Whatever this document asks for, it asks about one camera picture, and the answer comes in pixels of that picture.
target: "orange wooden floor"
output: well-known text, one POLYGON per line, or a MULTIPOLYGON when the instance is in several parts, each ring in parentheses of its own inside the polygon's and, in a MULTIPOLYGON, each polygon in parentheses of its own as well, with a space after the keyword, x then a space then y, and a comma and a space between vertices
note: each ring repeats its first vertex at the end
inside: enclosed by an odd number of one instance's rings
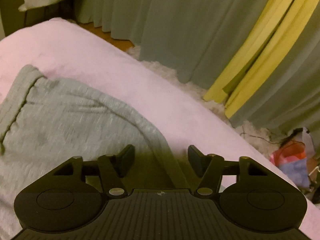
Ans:
POLYGON ((78 25, 80 27, 88 30, 89 32, 99 36, 100 38, 104 39, 105 41, 111 43, 113 46, 117 47, 118 49, 120 49, 122 51, 126 51, 127 49, 134 47, 134 45, 131 41, 115 40, 115 39, 111 38, 111 33, 104 33, 102 31, 102 27, 95 28, 93 26, 93 23, 86 23, 86 24, 79 23, 78 25))

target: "yellow curtain panel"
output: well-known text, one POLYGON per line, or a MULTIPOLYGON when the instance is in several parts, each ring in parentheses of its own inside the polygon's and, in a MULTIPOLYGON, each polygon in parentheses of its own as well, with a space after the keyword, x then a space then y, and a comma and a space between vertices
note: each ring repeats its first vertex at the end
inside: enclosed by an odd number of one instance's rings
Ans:
POLYGON ((276 32, 225 104, 228 118, 267 80, 292 48, 319 0, 294 0, 276 32))
POLYGON ((292 1, 268 0, 248 38, 204 95, 204 100, 222 103, 228 98, 269 41, 292 1))

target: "pink fitted sheet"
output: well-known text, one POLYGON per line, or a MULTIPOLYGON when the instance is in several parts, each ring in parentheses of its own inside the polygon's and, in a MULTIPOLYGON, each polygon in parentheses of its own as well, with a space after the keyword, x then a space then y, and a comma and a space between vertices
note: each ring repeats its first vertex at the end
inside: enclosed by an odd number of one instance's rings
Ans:
MULTIPOLYGON (((162 132, 175 155, 195 145, 226 160, 249 156, 293 184, 256 149, 208 109, 103 39, 55 18, 0 42, 0 103, 26 64, 49 78, 79 80, 137 109, 162 132)), ((234 182, 224 178, 223 186, 234 182)), ((320 211, 308 201, 300 230, 320 240, 320 211)))

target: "bed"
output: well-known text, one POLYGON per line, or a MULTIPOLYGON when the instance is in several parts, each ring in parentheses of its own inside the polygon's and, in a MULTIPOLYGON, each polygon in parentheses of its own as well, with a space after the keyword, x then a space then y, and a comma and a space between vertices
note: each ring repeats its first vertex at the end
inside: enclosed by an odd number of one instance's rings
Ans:
MULTIPOLYGON (((0 42, 0 103, 27 64, 37 67, 48 78, 72 78, 132 106, 159 129, 177 158, 186 155, 189 145, 230 161, 249 156, 293 184, 200 103, 75 24, 54 18, 21 29, 0 42)), ((227 187, 234 182, 234 177, 224 177, 222 185, 227 187)), ((320 239, 318 221, 320 211, 308 201, 300 230, 311 239, 320 239)))

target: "fluffy rug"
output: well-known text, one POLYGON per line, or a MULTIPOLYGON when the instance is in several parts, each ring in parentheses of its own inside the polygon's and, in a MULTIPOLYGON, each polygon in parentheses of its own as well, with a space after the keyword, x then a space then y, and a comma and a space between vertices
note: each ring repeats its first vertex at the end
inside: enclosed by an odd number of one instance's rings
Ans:
MULTIPOLYGON (((127 53, 133 58, 139 60, 140 46, 136 46, 127 50, 127 53)), ((207 90, 193 84, 192 82, 182 84, 178 81, 177 72, 174 69, 161 65, 159 62, 141 62, 146 68, 152 70, 162 78, 168 80, 185 93, 189 94, 195 100, 200 102, 204 107, 212 111, 223 122, 231 127, 228 118, 224 114, 223 104, 217 104, 214 101, 206 102, 202 99, 207 90)), ((246 121, 242 126, 234 128, 235 131, 242 136, 250 145, 256 148, 267 159, 270 155, 279 148, 279 145, 270 141, 271 133, 268 129, 256 129, 250 122, 246 121)))

